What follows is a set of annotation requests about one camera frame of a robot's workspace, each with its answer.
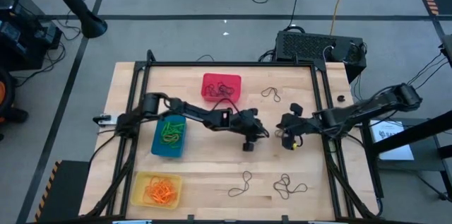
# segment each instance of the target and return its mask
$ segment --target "red plastic container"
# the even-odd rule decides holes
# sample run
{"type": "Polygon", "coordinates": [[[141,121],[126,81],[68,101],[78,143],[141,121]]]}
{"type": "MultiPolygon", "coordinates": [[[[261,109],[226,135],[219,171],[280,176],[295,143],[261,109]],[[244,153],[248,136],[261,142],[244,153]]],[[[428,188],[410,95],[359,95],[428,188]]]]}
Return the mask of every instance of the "red plastic container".
{"type": "Polygon", "coordinates": [[[217,102],[229,98],[236,102],[242,91],[242,78],[238,75],[205,73],[201,95],[204,100],[217,102]]]}

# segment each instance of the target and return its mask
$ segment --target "yellow bin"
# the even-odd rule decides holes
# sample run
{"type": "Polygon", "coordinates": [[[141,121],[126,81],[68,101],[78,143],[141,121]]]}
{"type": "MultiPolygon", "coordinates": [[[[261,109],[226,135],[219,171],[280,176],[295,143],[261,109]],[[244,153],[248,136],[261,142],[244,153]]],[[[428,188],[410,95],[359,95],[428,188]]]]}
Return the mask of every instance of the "yellow bin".
{"type": "Polygon", "coordinates": [[[171,174],[165,174],[165,173],[159,173],[159,172],[138,172],[136,174],[135,178],[135,184],[133,186],[133,192],[132,197],[130,198],[130,202],[134,206],[149,206],[149,207],[158,207],[158,208],[164,208],[164,209],[174,209],[179,204],[179,200],[181,197],[181,191],[182,191],[182,177],[179,175],[171,175],[171,174]],[[146,187],[149,185],[150,180],[153,177],[157,177],[160,179],[169,179],[173,185],[174,189],[176,189],[176,199],[168,206],[163,206],[158,204],[157,202],[150,204],[149,202],[154,202],[152,198],[150,198],[148,195],[145,195],[146,187]]]}

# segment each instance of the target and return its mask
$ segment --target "concrete floor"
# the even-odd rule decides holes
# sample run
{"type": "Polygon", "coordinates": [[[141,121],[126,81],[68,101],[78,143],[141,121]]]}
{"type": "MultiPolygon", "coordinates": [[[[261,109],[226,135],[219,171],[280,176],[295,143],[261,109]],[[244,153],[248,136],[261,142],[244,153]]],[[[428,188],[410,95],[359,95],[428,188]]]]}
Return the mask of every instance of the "concrete floor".
{"type": "MultiPolygon", "coordinates": [[[[33,0],[45,13],[64,15],[62,0],[33,0]]],[[[24,124],[0,128],[0,222],[18,219],[40,159],[49,130],[57,113],[74,62],[80,61],[75,83],[59,125],[44,175],[34,196],[28,220],[35,214],[48,174],[57,160],[89,160],[93,153],[97,126],[91,121],[104,109],[114,63],[144,60],[152,49],[159,61],[193,61],[210,54],[218,61],[256,61],[274,46],[278,30],[287,20],[259,20],[259,15],[290,15],[294,0],[269,0],[254,4],[250,0],[102,0],[100,15],[251,15],[249,20],[108,20],[108,31],[99,38],[82,37],[64,41],[65,60],[55,70],[36,76],[17,91],[17,106],[30,113],[24,124]]],[[[87,0],[92,8],[95,0],[87,0]]],[[[298,0],[297,15],[331,15],[335,0],[298,0]]],[[[369,46],[367,69],[362,74],[362,94],[369,97],[384,86],[406,82],[438,54],[439,37],[434,25],[415,16],[428,16],[422,0],[342,0],[340,15],[412,16],[402,21],[339,20],[335,35],[362,37],[369,46]]],[[[328,34],[329,20],[296,20],[309,33],[328,34]]],[[[446,34],[452,22],[441,21],[446,34]]],[[[452,83],[446,66],[423,86],[424,98],[416,112],[399,117],[427,118],[450,109],[452,83]]],[[[440,134],[442,145],[451,136],[440,134]]],[[[423,173],[438,189],[444,190],[439,174],[423,173]]],[[[418,223],[446,223],[452,218],[452,204],[439,201],[416,177],[400,172],[382,172],[383,217],[418,223]]]]}

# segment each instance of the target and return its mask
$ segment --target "wooden tabletop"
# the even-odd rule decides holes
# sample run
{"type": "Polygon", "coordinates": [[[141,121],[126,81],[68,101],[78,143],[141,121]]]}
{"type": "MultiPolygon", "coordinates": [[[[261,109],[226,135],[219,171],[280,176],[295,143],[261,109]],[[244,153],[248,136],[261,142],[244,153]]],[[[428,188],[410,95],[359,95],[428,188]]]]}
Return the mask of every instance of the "wooden tabletop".
{"type": "MultiPolygon", "coordinates": [[[[327,64],[327,69],[334,105],[351,105],[353,101],[343,64],[327,64]],[[335,99],[338,95],[344,95],[345,102],[337,102],[335,99]]],[[[242,94],[237,107],[240,110],[258,108],[258,118],[269,131],[270,138],[260,139],[255,144],[254,151],[246,153],[242,151],[243,136],[227,131],[213,132],[201,123],[187,120],[183,157],[167,159],[150,153],[157,122],[142,124],[133,178],[140,171],[180,175],[183,177],[182,194],[179,206],[174,210],[133,206],[129,202],[127,218],[186,219],[187,215],[194,214],[195,219],[199,220],[280,220],[281,215],[288,215],[290,220],[334,220],[321,137],[304,136],[304,145],[295,151],[289,151],[281,146],[280,138],[274,135],[275,125],[280,122],[282,114],[290,112],[291,103],[296,102],[304,108],[303,117],[310,117],[311,113],[316,111],[309,69],[156,66],[150,70],[147,92],[164,92],[170,97],[181,98],[192,105],[209,110],[214,103],[205,102],[201,97],[204,73],[240,75],[242,94]],[[275,102],[271,96],[261,96],[261,91],[270,86],[278,89],[280,102],[275,102]],[[229,197],[229,189],[244,186],[243,171],[250,171],[253,175],[249,190],[240,196],[229,197]],[[282,173],[290,176],[291,189],[299,183],[305,183],[308,190],[292,194],[288,200],[282,199],[273,189],[273,183],[280,179],[282,173]]],[[[120,114],[125,111],[132,75],[133,63],[116,64],[105,107],[106,113],[120,114]]],[[[325,108],[320,74],[318,78],[325,108]]],[[[219,105],[219,108],[228,106],[225,103],[219,105]]],[[[351,134],[360,138],[358,131],[352,131],[351,134]]],[[[96,148],[111,136],[112,133],[100,134],[96,148]]],[[[95,157],[80,214],[87,213],[111,184],[118,145],[119,138],[114,139],[95,157]]],[[[372,212],[378,212],[363,148],[344,138],[343,153],[350,185],[372,212]]],[[[122,191],[121,187],[117,192],[115,213],[119,212],[122,191]]],[[[338,191],[342,214],[346,216],[343,190],[339,184],[338,191]]]]}

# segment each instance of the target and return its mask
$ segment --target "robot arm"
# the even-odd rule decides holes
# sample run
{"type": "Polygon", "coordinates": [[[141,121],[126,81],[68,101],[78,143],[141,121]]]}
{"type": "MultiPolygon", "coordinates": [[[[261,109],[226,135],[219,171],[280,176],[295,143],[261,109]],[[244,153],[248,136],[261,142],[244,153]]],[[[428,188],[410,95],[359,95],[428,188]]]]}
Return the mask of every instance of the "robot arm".
{"type": "Polygon", "coordinates": [[[254,117],[258,114],[258,110],[255,108],[237,110],[235,114],[230,108],[205,110],[183,102],[179,98],[169,98],[164,93],[146,94],[137,108],[118,117],[115,132],[120,136],[131,137],[136,134],[137,123],[157,121],[174,114],[200,122],[212,131],[231,131],[244,135],[246,142],[243,145],[243,151],[252,151],[254,149],[253,142],[259,138],[268,137],[268,132],[261,121],[254,117]],[[163,100],[167,110],[158,114],[160,100],[163,100]]]}
{"type": "Polygon", "coordinates": [[[389,86],[368,100],[348,107],[334,107],[312,114],[312,118],[302,118],[302,108],[292,104],[290,110],[281,117],[277,128],[284,131],[282,146],[289,150],[296,147],[295,136],[303,134],[325,134],[331,138],[344,137],[354,125],[390,111],[409,112],[419,108],[422,98],[412,86],[404,83],[389,86]]]}

